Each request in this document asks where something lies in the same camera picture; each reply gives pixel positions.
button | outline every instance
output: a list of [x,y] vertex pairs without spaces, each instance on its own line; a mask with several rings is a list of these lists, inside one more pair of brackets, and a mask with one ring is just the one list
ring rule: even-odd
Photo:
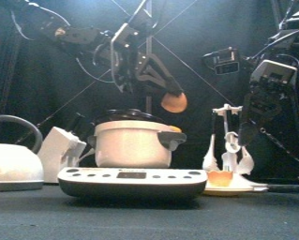
[[67,170],[67,173],[77,173],[77,172],[79,172],[79,169],[69,169]]
[[192,175],[201,175],[202,173],[200,173],[198,171],[190,171],[189,174],[192,174]]

white ladle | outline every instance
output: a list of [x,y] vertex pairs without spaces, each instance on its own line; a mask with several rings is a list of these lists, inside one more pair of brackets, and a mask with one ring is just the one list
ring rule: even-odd
[[204,170],[206,171],[220,171],[220,168],[217,165],[217,158],[214,157],[214,139],[216,139],[216,134],[213,133],[210,137],[210,149],[205,155],[205,162],[204,162]]
[[254,160],[245,146],[242,146],[242,155],[244,157],[237,165],[237,173],[250,175],[254,168]]

orange egg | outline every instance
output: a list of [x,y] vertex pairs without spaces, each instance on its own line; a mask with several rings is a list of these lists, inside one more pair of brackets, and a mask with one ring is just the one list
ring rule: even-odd
[[233,172],[230,171],[210,171],[208,176],[210,185],[216,187],[228,187],[233,180]]

digital display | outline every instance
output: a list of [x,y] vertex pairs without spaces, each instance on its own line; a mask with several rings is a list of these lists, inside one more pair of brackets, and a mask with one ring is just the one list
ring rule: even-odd
[[134,178],[134,179],[146,179],[146,172],[121,172],[118,173],[117,178]]

rice cooker handle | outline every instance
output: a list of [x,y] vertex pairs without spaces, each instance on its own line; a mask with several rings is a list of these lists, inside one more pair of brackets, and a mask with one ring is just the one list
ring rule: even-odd
[[174,151],[181,143],[188,140],[188,135],[182,132],[161,131],[157,133],[162,145]]
[[97,137],[95,136],[89,136],[87,137],[87,142],[89,142],[90,146],[95,149]]

